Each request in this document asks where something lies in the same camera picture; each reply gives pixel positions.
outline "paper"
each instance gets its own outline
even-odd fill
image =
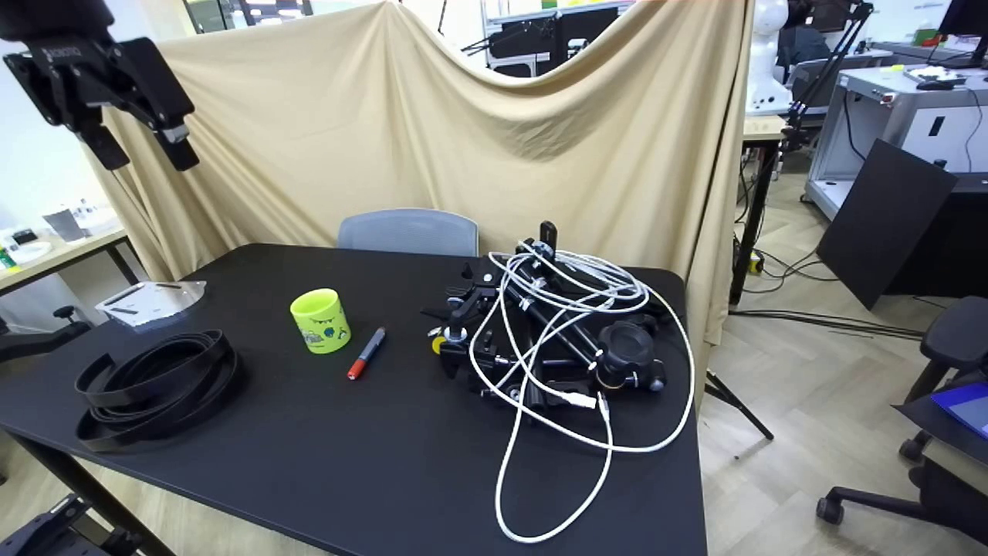
[[[207,280],[138,280],[97,308],[127,328],[144,328],[172,317],[207,292]]]

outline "beige cloth backdrop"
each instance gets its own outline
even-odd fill
[[[334,244],[349,212],[442,208],[485,246],[531,237],[665,266],[691,335],[725,314],[751,0],[642,0],[542,80],[459,65],[398,2],[163,46],[194,102],[175,174],[131,118],[106,188],[156,279],[249,244]]]

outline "chair backrest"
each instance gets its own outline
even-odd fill
[[[483,233],[477,222],[442,211],[377,211],[345,215],[341,246],[394,253],[480,257]]]

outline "floor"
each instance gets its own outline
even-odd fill
[[[800,203],[804,177],[784,174],[773,186],[760,246],[793,261],[821,233],[821,215]],[[880,300],[865,312],[841,280],[774,279],[749,280],[742,308],[800,308],[869,317],[924,329],[949,300]],[[896,552],[966,556],[985,552],[964,535],[845,505],[841,527],[815,523],[815,499],[830,484],[858,484],[914,498],[896,447],[912,426],[896,414],[908,383],[924,366],[914,340],[845,332],[793,321],[730,317],[713,356],[716,370],[773,429],[774,441],[730,405],[700,405],[700,464],[706,502],[706,543],[713,556],[765,552]],[[27,454],[0,447],[0,537],[52,505],[66,489]],[[249,523],[223,517],[187,498],[163,494],[107,469],[92,469],[110,492],[184,556],[317,552]]]

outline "yellow cup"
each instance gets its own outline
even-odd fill
[[[312,356],[327,356],[349,344],[345,312],[341,292],[331,286],[296,297],[290,314]]]

